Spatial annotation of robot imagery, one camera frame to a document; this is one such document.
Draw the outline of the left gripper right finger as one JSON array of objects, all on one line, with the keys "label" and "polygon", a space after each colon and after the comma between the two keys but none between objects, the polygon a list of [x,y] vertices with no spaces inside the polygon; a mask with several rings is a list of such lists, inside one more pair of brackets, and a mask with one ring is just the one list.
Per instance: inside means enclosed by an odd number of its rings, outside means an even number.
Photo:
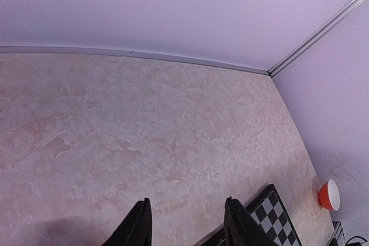
[{"label": "left gripper right finger", "polygon": [[225,201],[224,233],[226,246],[277,245],[261,229],[238,199]]}]

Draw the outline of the black grey chess board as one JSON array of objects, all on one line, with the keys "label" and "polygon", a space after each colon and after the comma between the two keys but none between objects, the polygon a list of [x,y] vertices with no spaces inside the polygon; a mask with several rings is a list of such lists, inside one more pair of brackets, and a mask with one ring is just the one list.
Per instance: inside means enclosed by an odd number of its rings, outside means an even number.
[{"label": "black grey chess board", "polygon": [[[245,209],[277,245],[302,244],[273,184],[266,186]],[[224,223],[198,245],[226,245]]]}]

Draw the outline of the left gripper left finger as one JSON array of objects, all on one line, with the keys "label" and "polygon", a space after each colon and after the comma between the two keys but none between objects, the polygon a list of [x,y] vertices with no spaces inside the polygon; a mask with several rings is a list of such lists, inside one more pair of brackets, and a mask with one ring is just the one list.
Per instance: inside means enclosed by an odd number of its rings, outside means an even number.
[{"label": "left gripper left finger", "polygon": [[139,200],[102,246],[152,245],[152,211],[149,198]]}]

